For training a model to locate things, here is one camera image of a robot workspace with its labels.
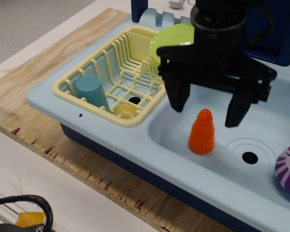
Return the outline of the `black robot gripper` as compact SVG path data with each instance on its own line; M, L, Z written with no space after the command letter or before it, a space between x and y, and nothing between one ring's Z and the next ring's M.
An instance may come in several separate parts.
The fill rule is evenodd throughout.
M240 46L247 36L249 7L193 7L191 45L157 49L159 73L171 107L182 112L196 84L232 93L225 126L238 127L252 103L266 101L276 71L244 53Z

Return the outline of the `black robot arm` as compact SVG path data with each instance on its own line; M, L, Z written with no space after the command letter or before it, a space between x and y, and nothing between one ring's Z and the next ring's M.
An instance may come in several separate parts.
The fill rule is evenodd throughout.
M198 0L190 13L193 43L157 49L159 74L174 110L183 110L191 84L232 94L225 121L228 128L239 126L251 104L267 101L277 73L250 58L240 46L241 37L246 36L246 16L252 8L258 8L269 22L248 40L255 44L274 25L274 16L262 0Z

